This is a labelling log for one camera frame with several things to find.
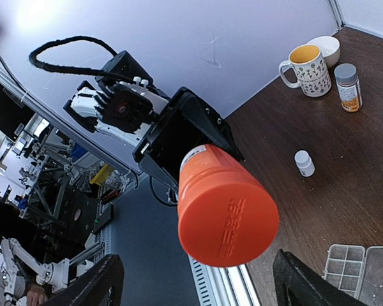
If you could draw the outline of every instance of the person's hand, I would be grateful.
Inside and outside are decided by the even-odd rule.
[[[39,306],[47,301],[44,289],[38,285],[32,285],[27,292],[27,306]]]

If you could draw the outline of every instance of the small white bottle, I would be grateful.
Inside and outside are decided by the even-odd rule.
[[[310,177],[315,172],[315,166],[313,165],[312,158],[305,150],[296,152],[295,163],[303,177]]]

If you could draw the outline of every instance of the gray floor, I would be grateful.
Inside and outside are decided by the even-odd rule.
[[[166,189],[155,184],[164,198]],[[177,209],[153,198],[148,179],[115,206],[112,249],[125,268],[121,305],[199,305],[188,257],[177,237]]]

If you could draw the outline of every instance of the black cable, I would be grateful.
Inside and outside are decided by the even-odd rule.
[[[130,173],[135,176],[135,187],[133,187],[133,190],[137,190],[139,188],[139,176],[132,169],[130,169]]]
[[[169,199],[172,203],[178,202],[177,197],[176,197],[176,193],[174,192],[173,189],[170,189],[170,191],[169,191]]]
[[[177,204],[167,203],[158,197],[158,195],[156,194],[156,192],[154,191],[154,188],[153,188],[153,177],[152,176],[149,177],[149,185],[150,185],[150,188],[151,188],[151,191],[152,191],[154,198],[156,198],[156,200],[158,200],[158,202],[160,204],[162,204],[166,207],[177,207]]]
[[[103,70],[91,69],[91,68],[58,66],[58,65],[49,64],[47,62],[41,62],[37,59],[38,55],[46,51],[47,49],[65,45],[73,41],[80,41],[80,40],[96,43],[97,45],[103,46],[105,49],[107,49],[113,56],[117,55],[114,49],[112,49],[102,40],[98,40],[96,38],[88,37],[88,36],[74,36],[70,38],[65,38],[64,40],[55,40],[55,41],[50,41],[48,43],[45,43],[44,45],[42,45],[41,47],[37,48],[36,50],[30,53],[30,56],[29,56],[30,63],[36,66],[37,68],[43,69],[48,72],[69,73],[72,75],[92,75],[94,77],[103,76],[103,77],[110,77],[110,78],[122,80],[122,81],[125,81],[126,83],[134,84],[133,80],[131,80],[127,76],[120,75],[118,73],[106,72]]]

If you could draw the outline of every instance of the orange cylinder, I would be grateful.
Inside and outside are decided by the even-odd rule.
[[[233,157],[201,145],[183,159],[179,180],[179,239],[209,266],[236,266],[261,255],[280,222],[275,202]]]

